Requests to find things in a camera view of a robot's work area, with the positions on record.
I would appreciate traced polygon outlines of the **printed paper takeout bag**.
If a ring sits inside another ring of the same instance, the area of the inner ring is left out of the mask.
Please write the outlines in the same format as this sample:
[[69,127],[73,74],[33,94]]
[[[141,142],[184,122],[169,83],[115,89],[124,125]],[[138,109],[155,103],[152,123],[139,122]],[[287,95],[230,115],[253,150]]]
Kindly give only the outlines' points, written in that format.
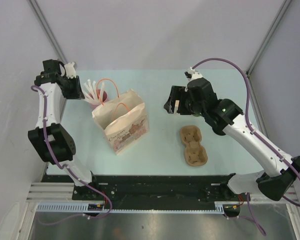
[[116,98],[101,101],[92,119],[116,155],[149,132],[145,102],[133,89],[122,94],[117,91]]

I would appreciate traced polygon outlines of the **brown pulp cup carrier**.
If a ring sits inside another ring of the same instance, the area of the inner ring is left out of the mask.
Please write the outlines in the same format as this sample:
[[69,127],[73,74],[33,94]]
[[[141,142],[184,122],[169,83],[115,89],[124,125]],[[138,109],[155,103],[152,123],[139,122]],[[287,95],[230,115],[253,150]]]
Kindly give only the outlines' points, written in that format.
[[195,125],[184,126],[180,129],[180,139],[185,146],[184,158],[192,167],[200,167],[207,163],[206,149],[201,145],[202,134]]

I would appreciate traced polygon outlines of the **black cup lid stack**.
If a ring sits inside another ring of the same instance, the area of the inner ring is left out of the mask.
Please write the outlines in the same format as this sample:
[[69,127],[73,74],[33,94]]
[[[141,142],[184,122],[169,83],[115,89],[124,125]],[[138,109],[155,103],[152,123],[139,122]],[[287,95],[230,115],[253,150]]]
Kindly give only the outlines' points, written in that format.
[[222,131],[222,130],[219,130],[219,129],[212,129],[213,130],[213,132],[215,133],[215,134],[217,134],[218,136],[225,136],[226,134]]

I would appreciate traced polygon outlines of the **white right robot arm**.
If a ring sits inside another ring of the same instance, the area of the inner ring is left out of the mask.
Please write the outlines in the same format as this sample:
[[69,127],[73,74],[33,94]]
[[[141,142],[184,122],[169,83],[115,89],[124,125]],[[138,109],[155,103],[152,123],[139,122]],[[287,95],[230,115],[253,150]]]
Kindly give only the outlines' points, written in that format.
[[211,83],[205,78],[190,81],[187,86],[171,87],[163,108],[169,114],[198,115],[219,136],[229,136],[250,153],[263,170],[249,174],[231,174],[220,188],[221,196],[232,201],[238,194],[262,193],[279,201],[300,173],[300,156],[280,151],[266,140],[251,123],[246,123],[243,110],[230,99],[219,99]]

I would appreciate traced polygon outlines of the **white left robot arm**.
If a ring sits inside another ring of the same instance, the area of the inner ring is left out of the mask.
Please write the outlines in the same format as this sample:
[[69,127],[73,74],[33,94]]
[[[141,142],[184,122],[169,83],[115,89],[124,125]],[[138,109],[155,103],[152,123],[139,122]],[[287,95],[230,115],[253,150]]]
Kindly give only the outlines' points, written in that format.
[[76,158],[75,141],[61,125],[61,100],[85,98],[75,64],[55,59],[42,63],[43,71],[31,86],[39,96],[39,113],[35,128],[27,133],[28,139],[43,162],[65,171],[75,186],[84,186],[83,194],[88,199],[95,200],[101,188],[92,182],[92,172]]

